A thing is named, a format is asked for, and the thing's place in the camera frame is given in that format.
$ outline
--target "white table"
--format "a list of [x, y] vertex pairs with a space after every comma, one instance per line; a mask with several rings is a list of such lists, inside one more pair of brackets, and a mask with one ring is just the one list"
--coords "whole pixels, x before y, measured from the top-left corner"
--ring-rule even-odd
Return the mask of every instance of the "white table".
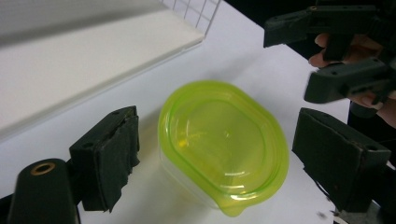
[[79, 206], [82, 223], [332, 223], [332, 203], [292, 152], [287, 179], [278, 193], [239, 217], [226, 217], [185, 196], [161, 167], [156, 128], [162, 104], [171, 92], [194, 80], [223, 80], [245, 91], [274, 114], [290, 149], [301, 107], [347, 120], [346, 100], [327, 105], [305, 102], [304, 88], [315, 68], [286, 46], [263, 49], [262, 39], [261, 27], [222, 2], [200, 47], [1, 142], [0, 197], [13, 192], [18, 172], [25, 166], [47, 158], [67, 161], [68, 148], [107, 113], [136, 105], [141, 163], [134, 168], [113, 212], [84, 212]]

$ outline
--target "plastic container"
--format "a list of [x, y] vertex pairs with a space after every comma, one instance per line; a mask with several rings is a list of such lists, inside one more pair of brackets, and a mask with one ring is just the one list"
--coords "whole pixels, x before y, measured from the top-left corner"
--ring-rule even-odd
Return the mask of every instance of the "plastic container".
[[233, 85], [181, 87], [165, 102], [158, 129], [165, 170], [230, 217], [270, 198], [286, 178], [289, 150], [280, 126]]

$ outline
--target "yellow-green lid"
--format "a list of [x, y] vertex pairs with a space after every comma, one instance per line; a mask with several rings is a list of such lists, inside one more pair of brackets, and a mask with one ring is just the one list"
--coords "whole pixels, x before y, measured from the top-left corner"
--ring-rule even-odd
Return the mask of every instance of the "yellow-green lid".
[[159, 141], [164, 155], [231, 217], [274, 195], [289, 167], [276, 119], [224, 82], [176, 90], [163, 106]]

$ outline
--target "white surface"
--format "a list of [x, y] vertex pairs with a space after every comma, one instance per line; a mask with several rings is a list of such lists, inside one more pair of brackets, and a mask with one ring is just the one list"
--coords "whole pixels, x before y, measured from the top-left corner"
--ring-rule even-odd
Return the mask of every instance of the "white surface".
[[139, 159], [113, 213], [81, 211], [82, 223], [276, 223], [332, 224], [333, 205], [317, 189], [290, 153], [288, 177], [270, 200], [226, 217], [184, 196], [160, 165], [157, 119], [171, 92], [197, 79], [231, 82], [274, 114], [291, 147], [302, 106], [347, 120], [348, 101], [312, 105], [303, 100], [310, 71], [315, 70], [286, 46], [262, 48], [263, 30], [226, 3], [202, 46], [41, 122], [0, 145], [0, 197], [14, 190], [25, 166], [46, 158], [68, 160], [68, 147], [107, 113], [137, 105], [140, 116]]
[[157, 0], [51, 2], [0, 5], [0, 43], [33, 38], [0, 45], [0, 140], [205, 37]]

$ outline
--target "person's hand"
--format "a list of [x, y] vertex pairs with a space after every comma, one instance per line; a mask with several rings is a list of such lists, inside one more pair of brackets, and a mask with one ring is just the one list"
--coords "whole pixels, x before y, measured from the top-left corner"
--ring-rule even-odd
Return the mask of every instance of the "person's hand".
[[[330, 63], [339, 63], [323, 61], [323, 53], [326, 50], [328, 39], [329, 34], [320, 34], [315, 38], [315, 43], [322, 47], [323, 50], [309, 59], [309, 63], [312, 66], [325, 67]], [[349, 52], [342, 63], [354, 63], [369, 57], [376, 57], [381, 53], [382, 48], [383, 47], [381, 45], [367, 37], [367, 35], [355, 35], [349, 48]]]
[[[325, 67], [330, 63], [339, 63], [323, 61], [323, 53], [326, 50], [326, 43], [328, 39], [328, 34], [318, 35], [315, 39], [315, 43], [324, 49], [309, 59], [309, 63], [312, 66], [320, 68]], [[367, 35], [355, 35], [352, 40], [349, 53], [346, 55], [342, 63], [354, 63], [369, 57], [376, 57], [380, 54], [382, 49], [383, 47], [381, 45], [367, 37]], [[366, 92], [357, 96], [353, 96], [349, 99], [359, 105], [377, 109], [378, 112], [376, 114], [381, 117], [388, 125], [396, 128], [396, 91], [390, 94], [388, 100], [385, 103], [372, 105], [374, 98], [375, 95], [372, 92]]]

